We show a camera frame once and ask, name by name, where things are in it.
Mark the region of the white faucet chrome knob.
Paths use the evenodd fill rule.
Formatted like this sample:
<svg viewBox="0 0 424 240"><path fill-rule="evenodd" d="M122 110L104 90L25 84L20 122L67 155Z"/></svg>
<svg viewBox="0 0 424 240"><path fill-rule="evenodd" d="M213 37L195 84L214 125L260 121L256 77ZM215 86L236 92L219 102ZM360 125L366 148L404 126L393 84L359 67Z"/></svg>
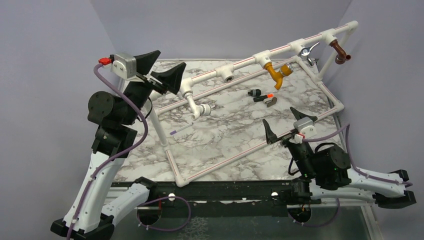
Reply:
<svg viewBox="0 0 424 240"><path fill-rule="evenodd" d="M211 106L209 104L197 105L194 101L193 94L191 92L186 93L184 95L184 98L189 104L191 110L191 119L193 121L197 120L200 116L209 116L211 114Z"/></svg>

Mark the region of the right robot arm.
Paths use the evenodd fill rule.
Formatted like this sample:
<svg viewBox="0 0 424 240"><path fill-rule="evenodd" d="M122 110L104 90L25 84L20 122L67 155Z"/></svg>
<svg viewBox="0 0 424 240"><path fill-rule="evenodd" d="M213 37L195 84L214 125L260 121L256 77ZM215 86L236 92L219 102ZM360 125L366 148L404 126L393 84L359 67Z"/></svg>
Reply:
<svg viewBox="0 0 424 240"><path fill-rule="evenodd" d="M411 183L405 170L379 173L355 166L347 150L326 142L338 135L338 131L314 138L318 117L293 107L290 111L296 119L294 128L281 136L271 130L267 120L262 120L266 143L279 143L288 149L290 162L296 164L300 173L284 193L287 203L300 205L335 198L358 199L383 209L402 209L416 204L414 192L407 189Z"/></svg>

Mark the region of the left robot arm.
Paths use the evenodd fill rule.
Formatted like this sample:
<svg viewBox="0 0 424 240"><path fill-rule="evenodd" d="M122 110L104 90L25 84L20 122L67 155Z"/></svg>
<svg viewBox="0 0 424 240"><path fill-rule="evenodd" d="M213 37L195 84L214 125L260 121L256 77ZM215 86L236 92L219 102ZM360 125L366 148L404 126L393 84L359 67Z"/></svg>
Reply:
<svg viewBox="0 0 424 240"><path fill-rule="evenodd" d="M88 121L97 125L90 162L81 188L67 214L55 220L52 233L68 240L109 240L118 223L138 206L160 207L158 185L145 177L106 203L114 178L128 157L147 137L148 126L141 109L152 92L176 94L186 63L163 72L152 71L160 56L155 50L141 55L112 54L98 60L95 76L109 91L95 92L88 101ZM131 125L140 120L141 139Z"/></svg>

